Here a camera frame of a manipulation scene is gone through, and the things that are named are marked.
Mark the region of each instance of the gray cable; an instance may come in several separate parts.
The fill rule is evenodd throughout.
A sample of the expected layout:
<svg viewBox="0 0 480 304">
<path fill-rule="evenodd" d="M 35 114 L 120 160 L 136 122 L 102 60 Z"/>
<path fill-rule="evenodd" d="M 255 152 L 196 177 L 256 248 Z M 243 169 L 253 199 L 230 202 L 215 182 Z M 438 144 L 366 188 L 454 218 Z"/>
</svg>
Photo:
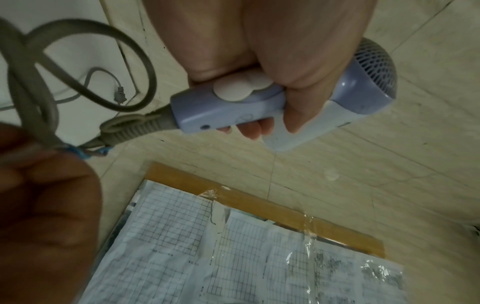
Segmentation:
<svg viewBox="0 0 480 304">
<path fill-rule="evenodd" d="M 43 50 L 61 38 L 76 34 L 99 34 L 115 38 L 130 47 L 145 66 L 148 89 L 145 97 L 134 105 L 111 103 L 66 73 Z M 5 19 L 0 19 L 0 52 L 8 63 L 8 88 L 22 127 L 40 143 L 0 156 L 0 164 L 30 157 L 43 148 L 65 148 L 55 135 L 59 124 L 57 103 L 35 67 L 38 63 L 66 85 L 98 105 L 117 112 L 135 112 L 147 106 L 157 91 L 157 77 L 151 61 L 133 39 L 108 25 L 87 20 L 59 20 L 47 23 L 24 35 Z M 138 115 L 115 117 L 104 124 L 100 136 L 79 146 L 81 149 L 115 145 L 159 130 L 177 129 L 169 106 L 153 111 L 139 119 Z"/>
<path fill-rule="evenodd" d="M 104 73 L 109 74 L 110 76 L 113 77 L 113 79 L 115 79 L 116 84 L 118 85 L 118 87 L 123 89 L 122 84 L 120 83 L 120 80 L 119 80 L 113 73 L 111 73 L 111 72 L 108 71 L 108 70 L 105 70 L 104 68 L 100 68 L 100 67 L 91 68 L 91 69 L 87 72 L 86 77 L 85 77 L 85 81 L 83 82 L 83 86 L 84 86 L 84 87 L 88 87 L 88 86 L 89 86 L 90 80 L 92 79 L 92 75 L 93 75 L 95 72 L 104 72 Z M 67 103 L 67 102 L 70 102 L 70 101 L 74 101 L 75 99 L 78 99 L 80 96 L 81 96 L 81 94 L 75 94 L 75 95 L 70 96 L 70 97 L 67 97 L 67 98 L 55 100 L 55 103 L 56 103 L 57 105 L 61 105 L 61 104 L 64 104 L 64 103 Z M 2 108 L 0 108 L 0 112 L 6 111 L 6 110 L 11 110 L 11 109 L 15 109 L 15 106 L 2 107 Z"/>
</svg>

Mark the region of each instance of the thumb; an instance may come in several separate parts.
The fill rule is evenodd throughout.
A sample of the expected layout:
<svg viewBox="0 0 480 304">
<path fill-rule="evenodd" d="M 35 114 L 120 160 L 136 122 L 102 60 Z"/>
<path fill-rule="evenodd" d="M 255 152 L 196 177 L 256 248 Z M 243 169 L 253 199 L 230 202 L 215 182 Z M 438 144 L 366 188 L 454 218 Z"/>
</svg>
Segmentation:
<svg viewBox="0 0 480 304">
<path fill-rule="evenodd" d="M 297 133 L 322 110 L 336 81 L 320 81 L 302 89 L 287 88 L 283 122 L 290 133 Z"/>
</svg>

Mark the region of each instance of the human hand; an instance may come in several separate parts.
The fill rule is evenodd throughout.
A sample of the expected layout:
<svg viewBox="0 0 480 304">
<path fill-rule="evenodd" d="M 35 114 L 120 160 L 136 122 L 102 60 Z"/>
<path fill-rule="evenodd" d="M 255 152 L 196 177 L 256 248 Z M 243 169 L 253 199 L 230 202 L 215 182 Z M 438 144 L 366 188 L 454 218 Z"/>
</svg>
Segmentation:
<svg viewBox="0 0 480 304">
<path fill-rule="evenodd" d="M 315 117 L 350 63 L 376 0 L 144 0 L 152 24 L 194 82 L 260 64 L 286 87 L 283 120 L 297 132 Z M 238 125 L 248 138 L 272 118 Z"/>
<path fill-rule="evenodd" d="M 31 140 L 0 124 L 0 155 Z M 75 155 L 44 151 L 0 167 L 0 302 L 71 303 L 96 253 L 99 179 Z"/>
</svg>

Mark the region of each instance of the white button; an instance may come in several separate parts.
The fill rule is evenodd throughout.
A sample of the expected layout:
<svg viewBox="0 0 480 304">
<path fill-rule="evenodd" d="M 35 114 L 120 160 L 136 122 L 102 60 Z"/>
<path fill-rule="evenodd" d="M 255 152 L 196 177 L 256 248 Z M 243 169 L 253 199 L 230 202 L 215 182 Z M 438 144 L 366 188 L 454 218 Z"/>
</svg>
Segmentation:
<svg viewBox="0 0 480 304">
<path fill-rule="evenodd" d="M 224 76 L 213 84 L 213 92 L 230 102 L 247 98 L 254 90 L 267 88 L 273 81 L 260 68 Z"/>
</svg>

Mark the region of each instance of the hair dryer handle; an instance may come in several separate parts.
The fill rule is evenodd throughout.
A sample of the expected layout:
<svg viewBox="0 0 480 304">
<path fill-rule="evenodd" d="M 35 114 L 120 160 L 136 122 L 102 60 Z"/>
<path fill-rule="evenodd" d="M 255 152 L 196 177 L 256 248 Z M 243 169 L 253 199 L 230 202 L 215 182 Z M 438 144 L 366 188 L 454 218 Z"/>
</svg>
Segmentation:
<svg viewBox="0 0 480 304">
<path fill-rule="evenodd" d="M 284 88 L 254 68 L 175 94 L 170 106 L 178 127 L 196 133 L 273 117 L 285 102 Z"/>
</svg>

